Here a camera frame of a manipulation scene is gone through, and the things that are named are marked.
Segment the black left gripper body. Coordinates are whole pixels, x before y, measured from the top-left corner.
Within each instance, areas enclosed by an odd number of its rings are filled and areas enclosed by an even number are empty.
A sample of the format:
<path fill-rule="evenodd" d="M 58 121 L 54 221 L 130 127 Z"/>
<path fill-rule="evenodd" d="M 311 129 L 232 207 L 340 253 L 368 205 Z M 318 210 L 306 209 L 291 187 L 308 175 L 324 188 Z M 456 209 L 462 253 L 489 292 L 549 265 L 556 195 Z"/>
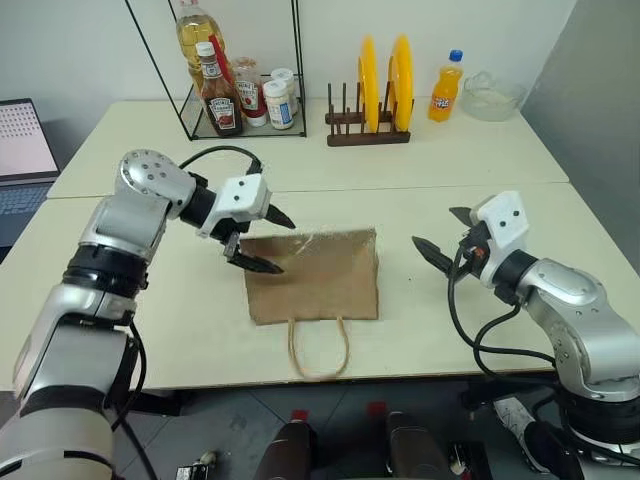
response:
<path fill-rule="evenodd" d="M 231 218 L 220 220 L 211 231 L 210 237 L 223 247 L 223 255 L 232 259 L 239 252 L 240 235 L 249 231 L 249 222 L 237 222 Z"/>

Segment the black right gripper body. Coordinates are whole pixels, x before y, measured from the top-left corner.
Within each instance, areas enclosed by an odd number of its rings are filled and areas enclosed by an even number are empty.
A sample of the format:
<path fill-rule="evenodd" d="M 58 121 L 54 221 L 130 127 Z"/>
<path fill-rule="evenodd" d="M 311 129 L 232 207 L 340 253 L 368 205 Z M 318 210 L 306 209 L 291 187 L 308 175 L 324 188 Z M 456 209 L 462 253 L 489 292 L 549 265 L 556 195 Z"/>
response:
<path fill-rule="evenodd" d="M 461 280 L 467 275 L 480 278 L 490 255 L 488 241 L 491 234 L 485 222 L 479 222 L 471 227 L 459 242 L 465 263 L 458 268 L 456 279 Z"/>

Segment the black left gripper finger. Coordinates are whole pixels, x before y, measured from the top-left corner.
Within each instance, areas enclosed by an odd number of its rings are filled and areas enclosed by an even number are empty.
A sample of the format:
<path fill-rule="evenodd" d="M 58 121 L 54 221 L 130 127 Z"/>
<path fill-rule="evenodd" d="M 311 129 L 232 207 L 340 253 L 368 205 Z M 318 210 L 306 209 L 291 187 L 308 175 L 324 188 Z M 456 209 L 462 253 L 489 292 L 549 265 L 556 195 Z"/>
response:
<path fill-rule="evenodd" d="M 291 218 L 270 202 L 266 202 L 263 219 L 290 230 L 294 230 L 296 228 L 296 225 Z"/>
<path fill-rule="evenodd" d="M 260 274 L 280 275 L 284 272 L 281 267 L 267 259 L 245 255 L 242 252 L 234 253 L 228 259 L 228 263 L 243 270 Z"/>

